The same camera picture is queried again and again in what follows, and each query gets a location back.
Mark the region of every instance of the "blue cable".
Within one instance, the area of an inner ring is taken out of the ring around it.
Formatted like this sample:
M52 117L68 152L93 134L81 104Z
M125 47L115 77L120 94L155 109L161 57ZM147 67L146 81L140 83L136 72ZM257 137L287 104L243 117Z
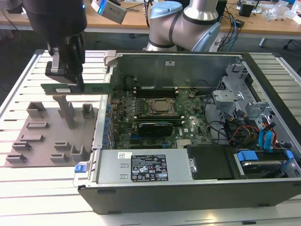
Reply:
M230 18L231 18L231 19L233 20L233 22L234 22L234 35L233 35L232 42L231 42L231 44L230 44L229 49L227 50L227 52L230 51L230 49L232 48L232 46L233 46L233 44L234 44L234 39L235 39L235 37L236 37L236 31L237 31L237 26L236 26L236 21L235 21L235 19L234 19L232 16L231 16Z

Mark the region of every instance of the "desk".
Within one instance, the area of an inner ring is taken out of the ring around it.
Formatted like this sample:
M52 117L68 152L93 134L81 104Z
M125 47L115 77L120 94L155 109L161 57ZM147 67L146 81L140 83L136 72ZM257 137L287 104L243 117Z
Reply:
M103 82L104 51L86 51L83 79L85 82ZM298 98L292 103L289 96L283 93L285 84L281 77L294 76L283 62L271 54L252 54L253 59L270 80L277 86L286 101L296 110ZM86 225L97 226L179 226L179 225L242 225L242 221L256 221L262 226L295 226L301 222L301 195L287 200L276 207L237 208L223 210L196 210L179 212L137 213L97 215L73 187L73 167L45 168L5 168L6 155L11 150L12 142L17 138L20 129L28 117L26 108L30 101L43 101L46 108L58 107L57 102L45 98L41 83L51 81L41 71L45 62L51 60L47 52L35 54L7 99L0 107L0 222L1 225L44 226ZM259 96L260 89L254 85ZM300 86L291 91L295 94ZM67 96L74 107L83 103L99 106L100 96Z
M228 0L229 11L236 19L245 22L241 30L240 37L249 38L277 38L277 39L301 39L301 25L290 19L279 21L266 21L261 14L250 17L238 16L238 11L230 8L231 3L237 0ZM87 3L87 29L86 32L113 32L113 33L148 33L148 27L143 14L143 6L137 6L139 12L128 12L123 23L117 24L102 16L99 16ZM128 8L136 3L121 3ZM32 30L29 20L22 15L6 13L11 22L20 30ZM0 11L0 29L14 29ZM221 32L227 33L230 30L230 24L227 19L222 19Z

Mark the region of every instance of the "barcode sticker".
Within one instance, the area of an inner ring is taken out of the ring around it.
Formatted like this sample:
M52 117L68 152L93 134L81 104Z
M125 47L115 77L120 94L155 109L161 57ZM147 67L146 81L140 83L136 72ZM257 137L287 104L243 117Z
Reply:
M130 159L132 156L131 152L118 152L118 159Z
M175 61L165 61L165 66L174 66Z

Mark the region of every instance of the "robotic arm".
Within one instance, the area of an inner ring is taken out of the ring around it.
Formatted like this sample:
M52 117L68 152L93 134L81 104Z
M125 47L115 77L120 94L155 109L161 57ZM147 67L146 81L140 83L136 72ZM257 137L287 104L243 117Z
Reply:
M116 0L92 0L100 15L122 23L126 10ZM175 44L191 51L207 51L220 24L216 22L217 0L190 0L182 10L178 2L157 3L150 13L150 35L146 50L175 50ZM34 31L47 41L53 57L46 76L83 90L82 64L85 62L83 32L87 26L83 0L23 0Z
M23 6L33 30L45 38L53 57L47 63L46 76L82 90L83 32L87 27L83 0L23 0ZM91 6L117 23L122 23L127 13L115 0L93 0Z
M179 45L190 51L208 51L220 30L216 21L218 0L190 0L184 10L178 2L164 1L150 12L147 51L176 51Z

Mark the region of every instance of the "motherboard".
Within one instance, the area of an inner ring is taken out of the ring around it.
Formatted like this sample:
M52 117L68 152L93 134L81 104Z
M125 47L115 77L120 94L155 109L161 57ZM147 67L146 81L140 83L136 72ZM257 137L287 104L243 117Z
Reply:
M114 148L183 148L212 143L204 122L202 96L191 89L179 89L174 94L145 98L127 91L113 95Z

